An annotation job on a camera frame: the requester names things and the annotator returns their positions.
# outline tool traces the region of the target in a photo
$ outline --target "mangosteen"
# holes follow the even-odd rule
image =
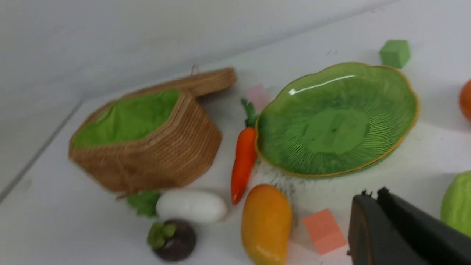
[[[154,223],[147,243],[162,260],[180,261],[188,258],[195,249],[196,233],[187,221],[172,219]]]

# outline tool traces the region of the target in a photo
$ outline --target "green cube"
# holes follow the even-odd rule
[[[405,40],[389,40],[380,50],[383,65],[402,69],[411,57],[409,42]]]

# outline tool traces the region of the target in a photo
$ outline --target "green foam block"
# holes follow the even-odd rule
[[[471,171],[455,177],[443,196],[442,222],[471,237]]]
[[[405,40],[389,40],[380,50],[383,65],[402,69],[411,57],[409,42]]]

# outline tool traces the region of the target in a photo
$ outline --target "toy mango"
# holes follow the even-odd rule
[[[249,192],[241,236],[245,252],[254,264],[285,264],[291,224],[289,201],[277,188],[262,184]]]

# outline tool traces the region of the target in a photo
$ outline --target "pink sticky note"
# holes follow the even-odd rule
[[[263,85],[258,85],[247,90],[247,99],[252,102],[253,106],[257,111],[263,110],[263,108],[270,103],[267,92]]]
[[[322,210],[302,220],[312,244],[323,255],[347,245],[347,241],[329,209]]]

